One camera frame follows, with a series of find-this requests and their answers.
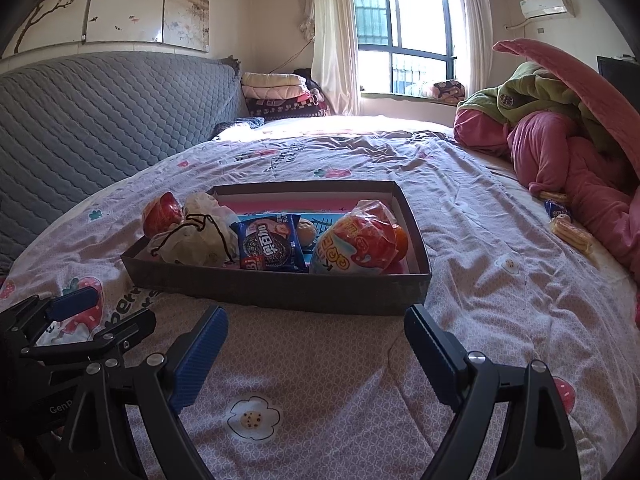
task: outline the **air conditioner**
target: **air conditioner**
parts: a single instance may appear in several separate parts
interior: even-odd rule
[[[569,14],[575,17],[571,0],[524,0],[520,8],[527,19],[553,16],[555,14]]]

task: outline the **windowsill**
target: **windowsill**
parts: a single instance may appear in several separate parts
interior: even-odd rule
[[[365,99],[393,99],[394,101],[413,101],[414,103],[434,103],[437,105],[451,106],[457,108],[458,105],[452,105],[450,103],[444,103],[437,99],[431,99],[428,97],[417,97],[415,95],[404,94],[377,94],[375,92],[360,92],[360,97]]]

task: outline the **stack of blankets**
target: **stack of blankets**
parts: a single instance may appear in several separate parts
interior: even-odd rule
[[[328,107],[318,88],[309,89],[306,79],[296,74],[242,76],[242,94],[251,117],[265,121],[328,115]]]

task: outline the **cardboard box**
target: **cardboard box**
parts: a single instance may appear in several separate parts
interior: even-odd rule
[[[414,215],[395,182],[268,182],[216,186],[209,193],[239,215],[267,210],[347,213],[359,200],[382,200],[408,234],[409,274],[295,274],[168,264],[144,258],[149,240],[143,237],[121,256],[136,286],[227,303],[324,314],[402,316],[413,304],[424,303],[431,267]]]

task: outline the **green blanket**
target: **green blanket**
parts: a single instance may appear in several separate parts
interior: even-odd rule
[[[521,64],[503,85],[476,92],[458,108],[484,112],[500,124],[509,123],[512,128],[533,112],[558,112],[581,124],[599,152],[624,156],[618,143],[575,92],[549,70],[532,61]]]

